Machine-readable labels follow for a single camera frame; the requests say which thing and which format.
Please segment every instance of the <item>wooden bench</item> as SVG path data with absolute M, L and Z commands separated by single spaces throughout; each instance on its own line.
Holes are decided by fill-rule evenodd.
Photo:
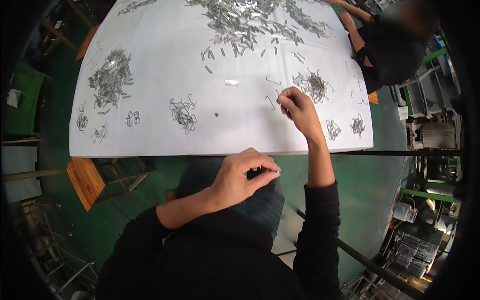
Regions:
M 132 193 L 148 174 L 154 172 L 154 170 L 149 170 L 146 167 L 140 157 L 137 156 L 135 159 L 143 171 L 140 174 L 126 177 L 120 177 L 115 167 L 120 160 L 119 158 L 115 158 L 109 163 L 99 163 L 96 158 L 72 157 L 70 159 L 67 166 L 67 173 L 85 210 L 89 211 L 94 204 L 99 202 L 112 200 L 115 197 Z M 109 180 L 103 168 L 110 168 L 114 174 L 114 179 Z M 135 179 L 135 181 L 127 187 L 125 181 L 133 179 Z M 100 196 L 107 185 L 115 183 L 119 183 L 122 186 L 122 192 Z

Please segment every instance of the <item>finger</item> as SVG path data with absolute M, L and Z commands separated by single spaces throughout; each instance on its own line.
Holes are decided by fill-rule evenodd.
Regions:
M 280 93 L 280 95 L 290 98 L 290 97 L 303 95 L 303 93 L 301 92 L 301 90 L 297 89 L 295 86 L 291 86 L 291 87 L 288 87 L 288 88 L 284 89 Z
M 250 147 L 250 148 L 248 148 L 248 149 L 243 150 L 243 151 L 240 152 L 240 153 L 249 153 L 249 152 L 258 152 L 258 151 L 255 150 L 255 148 Z
M 283 105 L 280 105 L 280 110 L 282 111 L 282 114 L 284 114 L 284 115 L 287 113 L 287 109 Z
M 281 95 L 292 99 L 299 108 L 304 107 L 306 102 L 311 102 L 310 97 L 294 86 L 284 89 Z
M 285 97 L 283 95 L 278 96 L 278 101 L 281 105 L 285 106 L 285 108 L 294 115 L 295 113 L 300 111 L 300 108 L 293 103 L 292 99 Z
M 264 187 L 278 177 L 280 177 L 280 173 L 264 172 L 247 181 L 247 189 L 249 190 L 250 194 L 253 194 L 256 190 Z
M 240 162 L 241 172 L 245 173 L 252 168 L 266 168 L 272 171 L 280 171 L 280 167 L 268 155 L 260 152 L 245 154 L 243 160 Z

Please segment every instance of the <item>white paper sheet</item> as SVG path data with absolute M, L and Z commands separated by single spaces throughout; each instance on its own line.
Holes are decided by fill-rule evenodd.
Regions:
M 331 152 L 373 147 L 370 107 L 361 70 L 351 58 L 352 48 L 345 30 L 329 5 L 298 1 L 297 6 L 315 21 L 332 27 L 329 38 L 301 28 L 281 8 L 269 17 L 279 23 L 287 20 L 298 30 L 304 44 L 281 39 L 271 44 L 270 35 L 258 35 L 254 52 L 247 49 L 243 57 L 234 57 L 229 43 L 213 45 L 215 31 L 207 26 L 210 19 L 199 5 L 185 6 L 182 0 L 159 0 L 133 12 L 118 15 L 131 1 L 117 1 L 99 27 L 83 59 L 72 107 L 70 122 L 70 155 L 83 157 L 221 155 L 238 153 L 248 147 L 270 154 L 302 154 L 308 148 L 303 135 L 292 121 L 281 114 L 275 103 L 276 89 L 292 86 L 292 77 L 307 68 L 328 81 L 323 103 L 316 109 Z M 216 59 L 202 62 L 200 52 L 211 46 Z M 119 107 L 111 104 L 104 109 L 94 107 L 95 89 L 88 78 L 99 69 L 112 49 L 131 53 L 129 64 L 133 85 L 121 99 Z M 292 52 L 306 58 L 300 63 Z M 212 70 L 209 74 L 205 65 Z M 275 85 L 265 80 L 280 81 Z M 237 80 L 239 86 L 225 86 L 225 80 Z M 195 130 L 185 134 L 182 125 L 172 119 L 170 100 L 196 102 Z M 265 96 L 268 95 L 275 105 Z M 80 112 L 88 117 L 84 131 L 77 128 Z M 106 115 L 98 112 L 110 108 Z M 140 124 L 128 127 L 129 111 L 138 111 Z M 361 115 L 365 131 L 352 132 L 353 119 Z M 327 120 L 341 129 L 330 140 Z M 93 143 L 95 129 L 107 123 L 107 135 Z

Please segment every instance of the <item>green floor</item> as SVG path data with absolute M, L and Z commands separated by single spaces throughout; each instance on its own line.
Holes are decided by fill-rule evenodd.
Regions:
M 74 28 L 72 41 L 81 45 L 88 29 Z M 80 63 L 76 54 L 61 48 L 48 75 L 52 81 L 45 95 L 46 106 L 41 119 L 39 163 L 41 169 L 64 168 L 69 161 L 69 120 Z M 404 150 L 405 129 L 398 119 L 396 104 L 388 88 L 378 92 L 380 105 L 372 105 L 374 127 L 373 150 Z M 157 172 L 148 176 L 131 195 L 83 208 L 66 174 L 42 178 L 48 201 L 61 203 L 50 208 L 51 226 L 59 233 L 73 235 L 61 245 L 88 261 L 98 271 L 110 255 L 114 243 L 130 218 L 141 211 L 164 203 L 165 190 L 176 187 L 188 157 L 146 157 Z M 273 252 L 293 249 L 293 240 L 301 228 L 294 209 L 304 209 L 303 185 L 307 181 L 307 156 L 275 156 L 282 168 L 281 184 L 285 208 Z M 388 214 L 402 170 L 402 157 L 332 155 L 340 195 L 340 238 L 364 254 L 373 257 L 383 240 Z M 354 277 L 363 267 L 339 250 L 340 282 Z

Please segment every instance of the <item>black pole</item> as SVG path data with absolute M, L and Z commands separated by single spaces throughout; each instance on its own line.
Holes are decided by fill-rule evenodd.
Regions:
M 378 155 L 378 156 L 460 156 L 460 150 L 405 150 L 405 151 L 350 151 L 336 152 L 332 154 L 340 155 Z
M 297 210 L 297 214 L 301 216 L 303 219 L 305 219 L 305 214 L 300 210 Z M 344 242 L 342 242 L 340 239 L 337 239 L 337 240 L 338 240 L 338 245 L 343 251 L 345 251 L 351 257 L 355 258 L 359 263 L 364 265 L 367 269 L 377 274 L 380 278 L 385 279 L 386 282 L 388 282 L 395 288 L 399 289 L 400 291 L 405 293 L 407 296 L 412 297 L 413 299 L 420 299 L 422 297 L 423 295 L 422 291 L 414 288 L 413 286 L 409 285 L 405 281 L 397 278 L 392 273 L 374 264 L 371 260 L 363 256 L 362 254 L 360 254 L 359 252 L 357 252 L 355 249 L 348 246 Z
M 276 254 L 276 256 L 282 256 L 282 255 L 290 254 L 290 253 L 294 253 L 294 252 L 297 252 L 297 249 L 290 250 L 290 251 L 287 251 L 287 252 L 282 252 L 282 253 Z

